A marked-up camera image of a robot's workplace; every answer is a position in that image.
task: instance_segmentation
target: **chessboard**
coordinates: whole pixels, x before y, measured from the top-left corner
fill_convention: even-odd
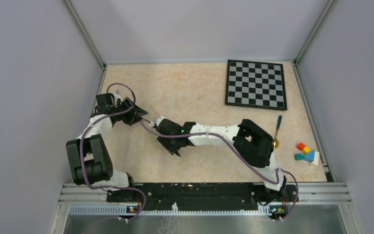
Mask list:
[[[228,60],[224,103],[287,110],[283,65]]]

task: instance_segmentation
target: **beige table surface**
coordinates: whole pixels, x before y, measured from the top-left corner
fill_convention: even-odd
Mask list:
[[[183,125],[195,121],[203,125],[228,126],[248,118],[271,135],[279,115],[283,116],[275,149],[279,166],[292,172],[298,181],[326,181],[321,164],[295,161],[295,146],[305,143],[316,150],[306,110],[290,62],[283,62],[287,111],[227,106],[224,104],[226,62],[182,64],[138,64],[108,66],[102,93],[114,82],[125,83],[136,94],[136,104],[149,111],[147,118],[165,116]],[[130,93],[124,87],[122,97]],[[228,147],[185,147],[181,157],[170,155],[137,123],[116,123],[105,143],[114,168],[128,172],[136,182],[258,182]]]

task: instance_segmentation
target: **teal block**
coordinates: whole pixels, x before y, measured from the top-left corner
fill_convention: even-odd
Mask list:
[[[308,161],[308,162],[313,162],[315,160],[315,151],[312,150],[308,152],[307,154],[305,154],[303,160]]]
[[[295,154],[295,160],[299,161],[303,159],[303,154]]]

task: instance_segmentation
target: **colorful toy blocks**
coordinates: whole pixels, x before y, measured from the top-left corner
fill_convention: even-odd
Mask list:
[[[302,152],[301,154],[300,153],[295,154],[295,160],[296,161],[304,160],[304,161],[307,161],[309,163],[319,165],[319,157],[320,157],[319,152],[312,151],[309,147],[307,147],[302,142],[299,143],[296,146],[296,148]]]

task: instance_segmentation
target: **white wall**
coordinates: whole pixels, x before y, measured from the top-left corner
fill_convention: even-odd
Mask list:
[[[73,0],[106,63],[294,59],[327,0]]]
[[[374,234],[374,1],[339,1],[301,72],[336,178]]]
[[[99,76],[60,0],[0,1],[0,234],[49,231]]]

